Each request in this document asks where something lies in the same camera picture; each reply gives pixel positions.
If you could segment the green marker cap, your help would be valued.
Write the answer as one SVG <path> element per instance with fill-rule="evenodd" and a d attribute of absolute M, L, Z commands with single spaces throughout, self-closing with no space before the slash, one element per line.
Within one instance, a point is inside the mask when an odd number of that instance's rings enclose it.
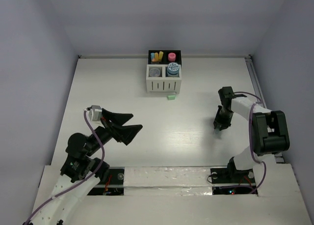
<path fill-rule="evenodd" d="M 175 100 L 175 99 L 176 99 L 176 96 L 175 96 L 175 95 L 168 95 L 168 96 L 167 96 L 167 99 L 168 99 L 168 100 Z"/>

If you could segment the clear jar of paperclips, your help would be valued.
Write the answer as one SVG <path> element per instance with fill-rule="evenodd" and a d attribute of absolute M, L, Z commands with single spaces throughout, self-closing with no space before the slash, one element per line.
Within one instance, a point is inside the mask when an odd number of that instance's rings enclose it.
<path fill-rule="evenodd" d="M 162 75 L 162 69 L 160 67 L 149 68 L 149 77 L 160 77 Z"/>

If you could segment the pink-capped tube of crayons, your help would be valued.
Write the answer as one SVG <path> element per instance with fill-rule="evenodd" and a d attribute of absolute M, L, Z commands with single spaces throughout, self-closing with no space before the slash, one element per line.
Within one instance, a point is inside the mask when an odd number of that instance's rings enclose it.
<path fill-rule="evenodd" d="M 176 61 L 176 54 L 175 53 L 169 53 L 168 54 L 168 61 L 169 62 L 175 62 Z"/>

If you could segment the yellow marker cap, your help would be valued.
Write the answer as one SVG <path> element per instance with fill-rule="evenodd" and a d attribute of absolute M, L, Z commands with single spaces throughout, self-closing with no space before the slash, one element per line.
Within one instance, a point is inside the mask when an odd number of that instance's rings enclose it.
<path fill-rule="evenodd" d="M 158 53 L 158 60 L 159 60 L 159 61 L 162 61 L 163 54 L 164 54 L 163 51 L 160 51 L 160 52 Z"/>

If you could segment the green highlighter marker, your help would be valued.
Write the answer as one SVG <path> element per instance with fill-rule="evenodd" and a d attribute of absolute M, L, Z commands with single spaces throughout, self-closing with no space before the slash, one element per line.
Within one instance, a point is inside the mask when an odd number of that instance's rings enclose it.
<path fill-rule="evenodd" d="M 218 129 L 215 129 L 214 132 L 213 132 L 213 136 L 214 136 L 216 139 L 220 139 L 220 138 L 221 138 L 221 134 L 222 134 L 222 132 L 219 131 Z"/>

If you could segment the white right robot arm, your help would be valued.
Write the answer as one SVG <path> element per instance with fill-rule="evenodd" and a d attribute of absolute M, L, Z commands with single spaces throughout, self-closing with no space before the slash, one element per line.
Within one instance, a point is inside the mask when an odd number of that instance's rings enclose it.
<path fill-rule="evenodd" d="M 217 178 L 237 182 L 254 165 L 262 163 L 266 156 L 289 149 L 286 116 L 283 111 L 272 111 L 252 102 L 246 92 L 234 92 L 230 86 L 219 89 L 218 94 L 221 105 L 213 121 L 215 130 L 231 127 L 235 113 L 248 121 L 249 146 L 232 157 L 227 167 L 217 173 Z"/>

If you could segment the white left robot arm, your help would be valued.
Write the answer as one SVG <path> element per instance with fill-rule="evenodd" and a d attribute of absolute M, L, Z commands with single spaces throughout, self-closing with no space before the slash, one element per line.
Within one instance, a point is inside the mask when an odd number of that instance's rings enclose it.
<path fill-rule="evenodd" d="M 88 193 L 110 176 L 104 145 L 111 139 L 128 145 L 143 128 L 126 124 L 133 114 L 114 113 L 97 105 L 87 107 L 83 117 L 91 135 L 69 137 L 67 158 L 50 197 L 32 212 L 26 225 L 68 225 Z"/>

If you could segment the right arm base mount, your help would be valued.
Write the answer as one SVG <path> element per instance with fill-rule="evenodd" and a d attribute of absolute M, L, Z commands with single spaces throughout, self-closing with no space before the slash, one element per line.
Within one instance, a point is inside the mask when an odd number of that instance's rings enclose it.
<path fill-rule="evenodd" d="M 212 185 L 213 195 L 247 195 L 256 188 L 252 169 L 231 175 L 227 168 L 211 168 L 207 182 Z"/>

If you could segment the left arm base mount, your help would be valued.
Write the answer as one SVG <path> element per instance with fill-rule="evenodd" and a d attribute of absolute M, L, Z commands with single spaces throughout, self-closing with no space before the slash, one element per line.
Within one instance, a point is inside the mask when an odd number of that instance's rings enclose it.
<path fill-rule="evenodd" d="M 125 168 L 113 167 L 106 181 L 100 182 L 87 194 L 88 196 L 123 196 Z"/>

